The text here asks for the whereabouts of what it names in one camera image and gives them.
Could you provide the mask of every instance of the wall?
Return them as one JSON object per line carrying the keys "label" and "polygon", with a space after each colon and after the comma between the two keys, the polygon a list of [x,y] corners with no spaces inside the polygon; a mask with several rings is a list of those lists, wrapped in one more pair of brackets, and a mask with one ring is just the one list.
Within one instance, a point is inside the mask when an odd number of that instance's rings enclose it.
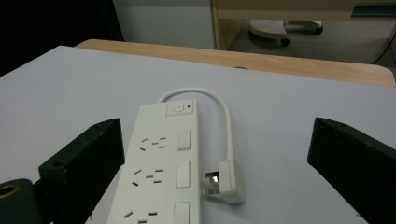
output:
{"label": "wall", "polygon": [[126,41],[213,49],[210,0],[113,0]]}

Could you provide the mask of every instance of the floor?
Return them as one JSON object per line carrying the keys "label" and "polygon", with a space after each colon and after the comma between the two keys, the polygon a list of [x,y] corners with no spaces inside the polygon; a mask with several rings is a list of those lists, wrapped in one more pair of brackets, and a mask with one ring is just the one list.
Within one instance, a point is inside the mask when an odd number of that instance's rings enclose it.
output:
{"label": "floor", "polygon": [[[323,33],[302,26],[286,26],[288,46],[280,41],[252,35],[248,21],[229,50],[320,59],[349,63],[373,63],[389,44],[394,22],[323,21]],[[387,67],[396,79],[396,60],[389,48],[376,63]]]}

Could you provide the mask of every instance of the cable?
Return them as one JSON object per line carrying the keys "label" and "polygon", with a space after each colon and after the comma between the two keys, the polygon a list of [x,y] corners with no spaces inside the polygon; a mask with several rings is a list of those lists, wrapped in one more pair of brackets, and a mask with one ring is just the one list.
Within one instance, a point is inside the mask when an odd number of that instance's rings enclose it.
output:
{"label": "cable", "polygon": [[388,46],[385,48],[384,52],[382,52],[382,54],[379,55],[379,57],[373,62],[373,64],[377,63],[377,62],[382,58],[382,56],[384,56],[384,54],[387,52],[387,50],[389,49],[390,45],[392,44],[393,40],[395,39],[395,36],[396,36],[396,32],[395,32],[395,34],[393,35],[393,38],[389,41],[389,44],[388,44]]}
{"label": "cable", "polygon": [[205,178],[208,178],[213,188],[204,190],[206,196],[219,194],[222,199],[227,203],[242,203],[245,200],[245,184],[243,182],[242,173],[239,164],[234,159],[233,149],[233,137],[231,133],[231,115],[230,109],[227,104],[217,95],[215,92],[190,87],[183,88],[174,91],[169,91],[164,94],[157,103],[165,102],[169,97],[183,93],[183,92],[199,92],[204,95],[210,96],[222,106],[225,114],[226,125],[227,125],[227,149],[226,149],[226,160],[219,162],[219,170],[216,172],[210,172],[205,174]]}
{"label": "cable", "polygon": [[221,107],[224,110],[225,114],[225,119],[226,119],[226,125],[227,125],[227,149],[226,149],[226,159],[227,160],[233,160],[234,159],[234,149],[233,149],[233,137],[232,137],[232,131],[231,131],[231,114],[230,114],[230,109],[228,108],[227,104],[219,96],[213,91],[206,90],[203,88],[196,88],[196,87],[190,87],[190,88],[182,88],[174,91],[169,91],[166,94],[164,94],[157,103],[163,103],[165,102],[169,97],[183,93],[183,92],[199,92],[201,94],[207,95],[218,101],[218,103],[221,105]]}

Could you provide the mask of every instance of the white power strip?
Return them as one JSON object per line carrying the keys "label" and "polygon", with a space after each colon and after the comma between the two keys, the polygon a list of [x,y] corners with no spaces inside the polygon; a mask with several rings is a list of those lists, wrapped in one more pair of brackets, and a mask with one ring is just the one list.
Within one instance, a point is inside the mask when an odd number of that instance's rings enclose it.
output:
{"label": "white power strip", "polygon": [[195,100],[142,105],[107,224],[201,223]]}

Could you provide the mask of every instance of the power outlet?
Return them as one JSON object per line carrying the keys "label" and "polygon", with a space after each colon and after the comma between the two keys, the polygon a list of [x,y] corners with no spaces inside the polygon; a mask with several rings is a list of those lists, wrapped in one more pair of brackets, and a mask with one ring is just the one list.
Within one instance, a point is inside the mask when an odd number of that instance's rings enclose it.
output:
{"label": "power outlet", "polygon": [[201,223],[195,100],[140,107],[108,224]]}

